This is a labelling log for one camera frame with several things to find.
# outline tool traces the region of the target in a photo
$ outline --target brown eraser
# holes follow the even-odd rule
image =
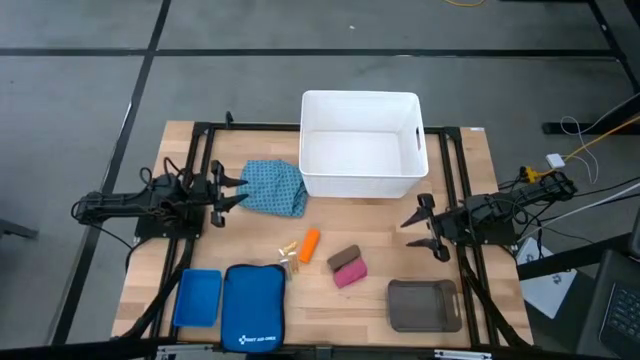
[[[333,255],[327,260],[327,264],[333,272],[338,271],[341,267],[347,265],[353,260],[360,257],[360,248],[358,245],[351,245],[348,248]]]

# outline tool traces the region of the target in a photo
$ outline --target pink eraser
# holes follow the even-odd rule
[[[361,257],[353,260],[333,274],[333,281],[339,289],[367,276],[367,265]]]

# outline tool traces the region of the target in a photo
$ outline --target wooden table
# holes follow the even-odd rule
[[[176,164],[185,163],[192,128],[193,122],[167,123],[154,176],[162,173],[161,161],[165,156]],[[461,133],[472,192],[497,191],[484,130],[464,128]],[[455,249],[446,242],[452,258],[442,263],[433,257],[430,250],[405,246],[409,241],[425,237],[427,229],[423,224],[400,228],[400,224],[415,211],[419,193],[434,195],[436,213],[445,211],[447,205],[438,137],[426,135],[426,144],[429,174],[402,199],[310,197],[301,219],[258,214],[237,206],[226,215],[226,227],[223,229],[215,228],[208,219],[205,220],[205,229],[196,242],[191,267],[219,269],[224,273],[227,267],[238,263],[277,263],[277,249],[293,240],[302,241],[307,229],[313,226],[321,231],[313,259],[308,265],[301,264],[300,273],[287,283],[285,344],[469,347]],[[212,158],[222,162],[229,176],[239,177],[247,160],[282,159],[297,164],[298,145],[297,132],[216,131]],[[449,146],[452,163],[456,164],[453,144]],[[200,164],[203,148],[199,146],[196,166]],[[462,190],[457,167],[453,168],[456,194],[460,197]],[[227,195],[235,193],[233,189],[226,192]],[[131,257],[113,335],[128,330],[156,295],[167,244],[166,239],[150,240]],[[326,260],[351,244],[360,246],[369,275],[339,290],[333,283]],[[514,260],[497,246],[484,246],[483,250],[493,300],[518,334],[533,343]],[[457,333],[395,332],[389,325],[386,308],[387,284],[392,279],[453,280],[459,291],[462,329]],[[175,290],[165,307],[161,335],[168,334],[174,301]],[[484,314],[477,299],[475,310],[481,339],[487,342]],[[179,340],[218,342],[219,320],[220,315],[213,328],[181,328]]]

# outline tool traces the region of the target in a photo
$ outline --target blue plastic lid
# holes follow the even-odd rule
[[[175,326],[212,327],[218,316],[222,274],[218,270],[187,269],[182,273]]]

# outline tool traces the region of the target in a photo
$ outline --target white box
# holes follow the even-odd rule
[[[300,172],[311,196],[400,198],[429,172],[413,93],[307,91]]]

